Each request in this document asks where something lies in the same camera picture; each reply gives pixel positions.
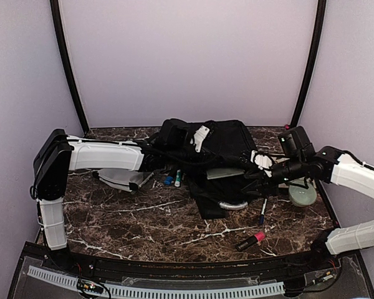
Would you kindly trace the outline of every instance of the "pen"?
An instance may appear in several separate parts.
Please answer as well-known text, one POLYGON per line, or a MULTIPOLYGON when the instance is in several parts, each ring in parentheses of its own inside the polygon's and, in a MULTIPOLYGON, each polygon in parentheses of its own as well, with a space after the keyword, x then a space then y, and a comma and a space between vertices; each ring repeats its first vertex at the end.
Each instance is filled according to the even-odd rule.
POLYGON ((262 225, 264 222, 264 211, 266 210, 267 198, 263 200, 262 212, 259 216, 259 225, 262 225))

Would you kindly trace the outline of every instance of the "white object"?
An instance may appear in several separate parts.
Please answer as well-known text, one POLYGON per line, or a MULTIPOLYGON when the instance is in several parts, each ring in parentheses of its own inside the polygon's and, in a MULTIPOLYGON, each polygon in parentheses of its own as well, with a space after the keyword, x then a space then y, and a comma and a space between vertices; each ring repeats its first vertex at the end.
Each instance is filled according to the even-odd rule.
MULTIPOLYGON (((76 288, 78 278, 54 272, 52 270, 29 266, 28 276, 34 277, 58 287, 79 292, 76 288)), ((220 288, 212 290, 160 290, 153 288, 133 288, 119 284, 103 283, 111 292, 112 298, 264 298, 269 296, 282 295, 284 282, 267 283, 241 288, 220 288)), ((99 298, 108 298, 104 291, 99 298)))
POLYGON ((194 134, 194 138, 191 139, 190 143, 192 145, 195 145, 195 151, 197 153, 201 152, 202 142, 204 142, 208 133, 209 133, 209 128, 205 126, 201 126, 198 130, 196 130, 194 134))
POLYGON ((229 204, 225 201, 219 202, 219 207, 221 207, 224 210, 230 210, 230 211, 238 211, 245 209, 248 206, 248 203, 246 201, 240 203, 240 204, 229 204))
POLYGON ((117 168, 104 168, 98 172, 98 179, 112 188, 132 192, 145 182, 145 173, 117 168))
MULTIPOLYGON (((343 154, 334 166, 331 182, 349 187, 374 198, 374 170, 358 164, 349 154, 343 154)), ((325 243, 331 254, 374 246, 374 220, 343 229, 335 229, 325 243)))
POLYGON ((115 143, 83 142, 83 138, 70 136, 69 145, 74 147, 70 158, 69 170, 85 168, 118 168, 138 170, 144 155, 132 141, 115 143))
POLYGON ((54 201, 44 199, 37 200, 40 205, 42 223, 39 223, 46 235, 47 246, 51 250, 58 250, 67 246, 67 236, 64 227, 64 212, 62 202, 64 198, 58 198, 54 201))
MULTIPOLYGON (((263 154, 257 154, 257 151, 252 151, 251 153, 251 162, 255 163, 260 170, 269 169, 273 162, 268 156, 264 156, 263 154)), ((269 178, 272 177, 272 172, 265 170, 264 171, 269 178)))

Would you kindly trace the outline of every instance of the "black frame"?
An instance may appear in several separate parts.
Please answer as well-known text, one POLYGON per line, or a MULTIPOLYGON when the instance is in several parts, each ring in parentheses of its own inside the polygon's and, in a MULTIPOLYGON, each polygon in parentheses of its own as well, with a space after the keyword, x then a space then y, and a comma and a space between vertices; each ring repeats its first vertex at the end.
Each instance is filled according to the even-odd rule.
MULTIPOLYGON (((325 7, 327 0, 319 0, 317 3, 317 13, 315 18, 312 42, 310 44, 309 56, 307 59, 306 69, 304 78, 302 81, 302 86, 300 87, 300 92, 298 100, 295 106, 294 114, 291 119, 290 127, 293 128, 298 125, 302 110, 304 108, 305 99, 309 89, 310 81, 312 79, 312 74, 314 70, 314 65, 317 58, 317 51, 320 44, 320 36, 322 33, 325 7)), ((74 102, 77 116, 79 118, 80 125, 85 134, 89 132, 89 124, 87 123, 86 115, 83 110, 82 102, 80 101, 79 92, 77 90, 74 73, 72 71, 72 66, 70 64, 70 59, 68 55, 67 44, 65 41, 64 27, 62 26, 61 12, 59 7, 59 0, 50 0, 51 13, 54 23, 55 34, 57 36, 58 48, 60 51, 62 66, 64 68, 65 76, 67 77, 69 91, 74 102)))
POLYGON ((79 123, 82 126, 83 132, 89 132, 89 124, 87 123, 86 114, 83 110, 82 102, 80 101, 79 92, 77 90, 74 73, 70 64, 68 55, 67 43, 65 41, 64 28, 62 27, 61 12, 58 0, 50 0, 52 20, 54 23, 55 35, 57 36, 58 49, 62 60, 65 76, 67 77, 68 87, 72 101, 76 109, 79 123))
POLYGON ((293 128, 298 125, 300 115, 304 109, 307 91, 309 90, 310 81, 312 80, 312 74, 314 65, 316 63, 317 51, 319 50, 320 37, 322 35, 325 7, 327 0, 319 0, 317 3, 316 20, 314 22, 312 43, 310 44, 309 56, 307 57, 306 69, 302 86, 300 87, 297 104, 295 106, 294 114, 292 115, 290 127, 293 128))
MULTIPOLYGON (((58 270, 58 268, 47 259, 48 251, 44 246, 26 242, 19 257, 16 271, 12 278, 11 287, 7 299, 11 299, 15 292, 17 278, 22 268, 24 257, 32 257, 43 261, 43 266, 58 270)), ((84 254, 72 254, 82 267, 84 276, 95 281, 121 282, 123 277, 140 277, 154 279, 182 279, 182 280, 204 280, 258 276, 261 281, 276 279, 287 284, 297 283, 302 279, 304 273, 312 271, 307 266, 288 267, 287 263, 299 263, 305 260, 310 252, 301 252, 283 257, 265 259, 244 260, 241 262, 219 262, 213 263, 160 263, 139 262, 130 260, 115 260, 103 257, 93 257, 84 254)), ((374 298, 374 289, 368 276, 367 269, 359 250, 346 252, 340 257, 356 255, 359 261, 370 298, 374 298)), ((325 262, 319 268, 329 268, 325 262)))

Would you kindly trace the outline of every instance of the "green lid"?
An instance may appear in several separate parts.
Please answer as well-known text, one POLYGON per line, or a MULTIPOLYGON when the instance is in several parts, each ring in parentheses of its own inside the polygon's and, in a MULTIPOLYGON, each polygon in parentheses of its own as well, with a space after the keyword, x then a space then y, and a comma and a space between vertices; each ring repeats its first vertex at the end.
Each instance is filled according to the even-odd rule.
MULTIPOLYGON (((303 179, 293 181, 294 184, 305 186, 303 179)), ((297 207, 307 207, 316 201, 317 193, 312 184, 308 184, 309 189, 297 186, 289 186, 289 199, 297 207)))

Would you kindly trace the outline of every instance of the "marble surface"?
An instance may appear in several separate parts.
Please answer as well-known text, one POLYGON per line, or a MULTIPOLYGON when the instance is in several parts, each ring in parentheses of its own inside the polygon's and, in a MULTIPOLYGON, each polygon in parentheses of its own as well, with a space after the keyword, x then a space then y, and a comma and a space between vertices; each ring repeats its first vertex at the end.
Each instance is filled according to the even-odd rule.
MULTIPOLYGON (((145 138, 158 128, 92 129, 88 138, 127 140, 145 138)), ((280 152, 277 134, 283 128, 249 128, 260 150, 280 152)), ((186 185, 163 184, 156 173, 135 194, 112 189, 83 170, 69 175, 64 214, 71 250, 116 259, 152 262, 223 262, 274 257, 309 250, 322 230, 332 227, 318 196, 306 208, 287 196, 271 197, 264 225, 258 225, 262 200, 226 219, 202 220, 186 185), (237 252, 234 246, 263 231, 259 244, 237 252)))

